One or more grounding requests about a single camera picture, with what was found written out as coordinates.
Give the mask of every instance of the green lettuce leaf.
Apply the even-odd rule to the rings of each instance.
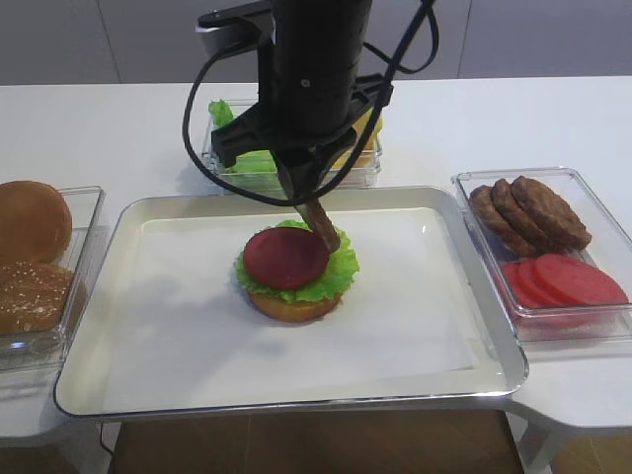
[[[309,229],[307,224],[296,220],[285,220],[276,227],[299,227]],[[237,280],[252,293],[274,296],[287,303],[295,301],[320,301],[321,299],[333,299],[344,293],[354,282],[354,274],[359,271],[356,252],[352,249],[352,241],[349,236],[340,229],[336,229],[340,235],[340,248],[334,252],[327,264],[327,269],[320,278],[298,289],[273,289],[254,281],[244,269],[244,254],[239,254],[235,261]]]
[[[225,101],[211,102],[208,104],[208,112],[213,117],[213,123],[217,128],[235,120],[233,112]]]
[[[249,151],[237,157],[226,171],[230,173],[276,173],[275,159],[268,150]]]

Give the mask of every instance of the table leg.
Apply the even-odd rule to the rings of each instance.
[[[114,427],[104,426],[104,441],[112,450],[118,434],[119,424]],[[85,423],[55,445],[79,474],[107,474],[111,459],[101,447],[100,437],[99,425]]]
[[[507,413],[524,474],[551,474],[550,463],[568,436],[549,432],[527,420]]]

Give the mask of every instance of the black cable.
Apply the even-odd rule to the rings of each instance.
[[[438,22],[436,21],[435,11],[431,8],[428,11],[428,23],[431,29],[431,53],[428,56],[428,59],[424,64],[417,68],[409,68],[406,66],[402,66],[401,64],[397,66],[397,71],[404,74],[417,74],[418,72],[422,72],[428,66],[430,66],[436,58],[436,54],[438,53],[438,44],[439,44],[439,35],[438,35]],[[371,44],[370,42],[365,42],[364,47],[366,50],[372,52],[377,57],[379,57],[382,61],[389,64],[393,59],[388,56],[384,51],[379,49],[377,46]]]
[[[417,13],[413,17],[413,20],[411,20],[410,25],[406,29],[406,32],[402,35],[402,38],[400,39],[395,49],[393,58],[388,63],[388,67],[386,68],[386,72],[384,73],[384,80],[378,90],[371,115],[369,116],[366,126],[364,127],[364,131],[362,132],[359,139],[357,140],[350,157],[346,161],[345,165],[343,165],[340,171],[336,174],[336,176],[334,176],[329,183],[324,185],[319,190],[305,197],[291,198],[291,199],[278,199],[275,197],[260,195],[258,193],[253,193],[248,190],[237,188],[236,186],[233,186],[221,180],[220,178],[215,176],[210,170],[208,170],[204,166],[204,164],[199,160],[198,156],[196,155],[196,152],[194,151],[194,148],[191,145],[191,137],[189,134],[191,112],[193,109],[194,100],[196,98],[196,93],[198,92],[199,86],[201,85],[201,82],[204,76],[206,75],[208,70],[211,68],[211,66],[215,62],[217,62],[219,59],[221,59],[224,55],[230,52],[233,52],[235,50],[238,50],[240,47],[244,45],[239,42],[232,43],[229,46],[225,47],[224,49],[220,50],[218,53],[214,54],[204,64],[202,69],[197,74],[196,80],[194,81],[193,86],[189,92],[189,96],[187,98],[187,104],[185,105],[185,114],[184,114],[183,123],[182,123],[182,136],[183,136],[185,148],[191,160],[207,178],[209,178],[212,182],[214,182],[221,188],[224,188],[225,190],[230,191],[236,195],[243,196],[244,198],[250,198],[250,199],[257,200],[259,202],[263,202],[266,204],[286,206],[286,207],[296,207],[298,205],[305,204],[306,202],[311,201],[313,199],[317,199],[324,196],[326,193],[328,193],[333,188],[335,188],[344,178],[347,177],[347,175],[349,174],[349,171],[352,169],[357,159],[359,158],[362,150],[366,146],[366,143],[368,142],[369,137],[372,135],[373,130],[375,129],[375,125],[377,124],[377,121],[380,117],[382,109],[384,108],[387,95],[389,94],[389,91],[390,91],[391,82],[393,81],[393,78],[395,77],[395,73],[397,72],[397,67],[401,64],[402,58],[406,54],[408,47],[410,46],[411,42],[415,38],[415,34],[421,27],[422,23],[424,22],[424,19],[429,15],[429,12],[432,10],[434,2],[435,0],[426,0],[425,2],[423,2],[420,8],[418,9]]]
[[[101,429],[99,431],[99,444],[101,445],[101,448],[110,455],[110,469],[108,470],[108,473],[115,474],[115,452],[109,449],[103,441],[103,423],[101,423]]]

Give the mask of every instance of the brown patty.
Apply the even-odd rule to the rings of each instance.
[[[520,257],[533,257],[537,249],[520,236],[498,213],[492,203],[492,188],[481,186],[470,194],[470,205],[481,221]]]
[[[539,181],[520,176],[512,195],[537,226],[565,247],[584,250],[592,236],[569,204]]]
[[[517,204],[512,195],[512,185],[507,180],[497,180],[492,188],[492,202],[499,214],[527,242],[533,244],[542,253],[564,252],[564,246],[552,240],[540,229],[526,212]]]

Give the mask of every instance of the tomato slice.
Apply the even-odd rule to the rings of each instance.
[[[244,270],[274,289],[297,289],[318,279],[329,263],[322,239],[297,227],[274,227],[253,236],[244,249]]]
[[[533,265],[533,275],[542,288],[570,304],[624,304],[628,296],[619,284],[600,269],[566,255],[545,254]]]
[[[518,284],[531,297],[531,299],[538,301],[541,304],[541,307],[544,308],[555,308],[570,304],[571,301],[557,298],[557,295],[547,291],[545,287],[538,283],[533,273],[533,265],[533,260],[525,260],[517,267]]]
[[[513,296],[520,303],[521,306],[525,308],[541,308],[542,304],[533,299],[520,285],[517,277],[517,268],[518,264],[516,263],[508,263],[503,265],[503,273],[507,278],[507,281],[510,284],[510,288],[512,289]]]

